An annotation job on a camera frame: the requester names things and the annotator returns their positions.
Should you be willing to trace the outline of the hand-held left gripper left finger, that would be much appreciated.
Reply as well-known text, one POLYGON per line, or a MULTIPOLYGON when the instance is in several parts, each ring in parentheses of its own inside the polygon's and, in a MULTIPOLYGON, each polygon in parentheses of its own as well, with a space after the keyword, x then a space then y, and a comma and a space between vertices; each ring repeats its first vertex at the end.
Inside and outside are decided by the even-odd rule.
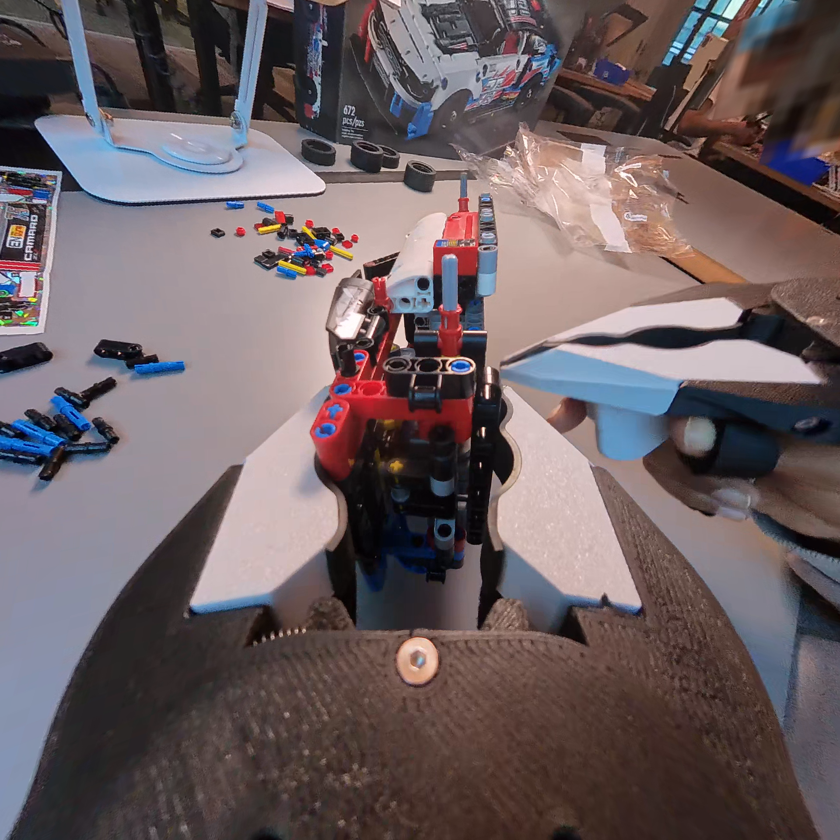
POLYGON ((348 504, 317 463, 316 394, 247 456, 192 594, 193 613, 267 606, 305 617, 335 595, 353 616, 357 580, 348 504))

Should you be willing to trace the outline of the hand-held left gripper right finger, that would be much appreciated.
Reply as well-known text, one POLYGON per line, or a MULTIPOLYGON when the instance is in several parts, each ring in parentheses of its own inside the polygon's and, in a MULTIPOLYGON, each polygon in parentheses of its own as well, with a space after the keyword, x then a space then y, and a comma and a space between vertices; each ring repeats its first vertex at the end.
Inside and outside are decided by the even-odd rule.
POLYGON ((572 607, 637 615, 642 602, 592 465, 512 388, 502 418, 482 544, 482 617, 520 601, 558 632, 572 607))

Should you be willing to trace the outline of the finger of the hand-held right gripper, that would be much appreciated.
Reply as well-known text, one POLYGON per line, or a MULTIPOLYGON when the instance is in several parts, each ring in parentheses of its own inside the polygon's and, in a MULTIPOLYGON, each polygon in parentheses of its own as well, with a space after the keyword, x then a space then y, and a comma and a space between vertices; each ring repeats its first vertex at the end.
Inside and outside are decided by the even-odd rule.
POLYGON ((502 376, 541 392, 663 415, 688 382, 822 385, 798 355, 722 331, 677 330, 677 347, 630 335, 554 335, 504 359, 502 376))
POLYGON ((742 314, 753 306, 752 303, 738 304, 727 297, 715 297, 625 308, 578 327, 556 333, 541 342, 511 353, 503 358, 502 362, 523 361, 559 344, 592 336, 618 339, 619 342, 623 342, 626 336, 646 329, 728 328, 739 322, 742 314))

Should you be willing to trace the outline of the lego race car model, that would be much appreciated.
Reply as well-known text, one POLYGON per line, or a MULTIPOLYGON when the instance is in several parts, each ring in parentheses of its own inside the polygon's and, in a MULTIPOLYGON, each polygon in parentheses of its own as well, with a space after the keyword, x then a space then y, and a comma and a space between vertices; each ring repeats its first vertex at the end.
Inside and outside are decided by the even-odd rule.
POLYGON ((372 592, 390 560, 444 583, 487 534, 502 388, 485 328, 498 246, 478 245, 478 201, 463 175, 453 213, 420 219, 333 294, 335 376, 310 436, 372 592))

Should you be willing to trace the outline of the small black lego pin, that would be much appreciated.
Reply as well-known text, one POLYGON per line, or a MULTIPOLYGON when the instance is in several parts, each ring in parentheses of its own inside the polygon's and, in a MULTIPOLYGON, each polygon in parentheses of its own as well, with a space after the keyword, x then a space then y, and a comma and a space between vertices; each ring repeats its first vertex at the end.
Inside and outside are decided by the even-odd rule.
POLYGON ((67 401, 77 410, 84 410, 89 408, 92 402, 114 390, 117 385, 118 382, 116 379, 108 377, 102 381, 93 383, 80 392, 74 392, 64 386, 59 386, 54 390, 54 394, 67 401))

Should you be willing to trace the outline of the black lego connector piece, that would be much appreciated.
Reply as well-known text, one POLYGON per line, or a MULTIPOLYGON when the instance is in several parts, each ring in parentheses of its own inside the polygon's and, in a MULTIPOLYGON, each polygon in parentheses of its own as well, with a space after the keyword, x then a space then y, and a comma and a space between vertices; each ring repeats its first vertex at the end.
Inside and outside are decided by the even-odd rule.
POLYGON ((103 360, 121 362, 129 370, 159 362, 157 354, 144 352, 143 345, 113 339, 101 339, 94 347, 93 354, 103 360))
POLYGON ((53 352, 42 342, 28 343, 1 351, 1 375, 15 373, 48 363, 53 352))

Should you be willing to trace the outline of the lego set box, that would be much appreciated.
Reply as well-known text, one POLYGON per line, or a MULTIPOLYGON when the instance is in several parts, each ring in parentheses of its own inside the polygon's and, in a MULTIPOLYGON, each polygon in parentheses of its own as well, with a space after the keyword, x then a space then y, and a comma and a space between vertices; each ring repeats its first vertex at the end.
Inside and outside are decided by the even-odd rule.
POLYGON ((297 120, 334 144, 487 154, 534 126, 568 36, 561 2, 296 1, 297 120))

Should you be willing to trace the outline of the person's right hand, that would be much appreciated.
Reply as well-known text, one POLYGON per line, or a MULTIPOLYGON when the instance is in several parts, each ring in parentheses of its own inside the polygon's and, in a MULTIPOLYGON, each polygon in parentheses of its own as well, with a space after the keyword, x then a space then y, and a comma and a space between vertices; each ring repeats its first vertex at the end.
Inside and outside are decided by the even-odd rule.
POLYGON ((755 481, 699 476, 683 455, 710 453, 713 426, 706 418, 672 421, 670 439, 644 458, 651 477, 688 508, 743 521, 763 514, 807 538, 839 538, 839 455, 837 447, 782 438, 777 465, 755 481))

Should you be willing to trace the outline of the crumpled clear plastic bag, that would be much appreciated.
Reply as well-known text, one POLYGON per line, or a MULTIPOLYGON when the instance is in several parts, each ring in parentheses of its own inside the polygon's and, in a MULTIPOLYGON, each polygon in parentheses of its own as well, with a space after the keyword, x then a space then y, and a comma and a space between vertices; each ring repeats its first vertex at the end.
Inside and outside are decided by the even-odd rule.
POLYGON ((663 155, 551 139, 524 123, 498 157, 453 149, 493 194, 551 218, 578 248, 666 258, 692 250, 663 155))

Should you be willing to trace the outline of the bunch of blue black pins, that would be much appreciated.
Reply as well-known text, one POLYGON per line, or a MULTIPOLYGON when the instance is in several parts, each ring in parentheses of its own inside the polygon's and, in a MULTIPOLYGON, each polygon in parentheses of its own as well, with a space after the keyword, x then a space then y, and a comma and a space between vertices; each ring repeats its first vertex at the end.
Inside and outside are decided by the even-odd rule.
POLYGON ((49 484, 74 461, 103 459, 120 443, 117 428, 105 417, 77 410, 53 394, 49 410, 24 410, 22 417, 1 424, 1 466, 28 469, 49 484))

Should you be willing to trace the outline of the pile of small colourful pieces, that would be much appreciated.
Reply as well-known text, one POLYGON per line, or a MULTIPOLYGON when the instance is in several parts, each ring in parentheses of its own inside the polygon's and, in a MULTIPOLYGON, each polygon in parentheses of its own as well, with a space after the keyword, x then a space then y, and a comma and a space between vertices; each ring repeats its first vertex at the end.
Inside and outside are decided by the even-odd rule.
POLYGON ((356 232, 296 216, 273 200, 229 199, 224 210, 228 220, 210 228, 210 239, 253 247, 248 263, 282 279, 330 277, 361 242, 356 232))

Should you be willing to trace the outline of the holographic sticker sheet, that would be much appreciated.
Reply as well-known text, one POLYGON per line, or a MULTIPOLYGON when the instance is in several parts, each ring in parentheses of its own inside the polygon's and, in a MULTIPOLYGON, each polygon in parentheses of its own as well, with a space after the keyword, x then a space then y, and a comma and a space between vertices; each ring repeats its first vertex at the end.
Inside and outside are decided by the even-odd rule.
POLYGON ((1 167, 1 334, 46 328, 61 174, 1 167))

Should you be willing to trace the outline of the white book stand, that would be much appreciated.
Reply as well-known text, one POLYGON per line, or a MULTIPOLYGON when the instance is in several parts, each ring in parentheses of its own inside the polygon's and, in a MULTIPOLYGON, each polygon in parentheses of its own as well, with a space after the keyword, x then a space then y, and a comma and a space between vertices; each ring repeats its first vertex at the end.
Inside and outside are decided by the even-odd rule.
POLYGON ((251 130, 268 3, 248 5, 243 65, 229 128, 220 123, 115 119, 98 105, 77 1, 64 2, 84 117, 49 115, 35 126, 81 188, 119 204, 317 196, 322 178, 269 135, 251 130))

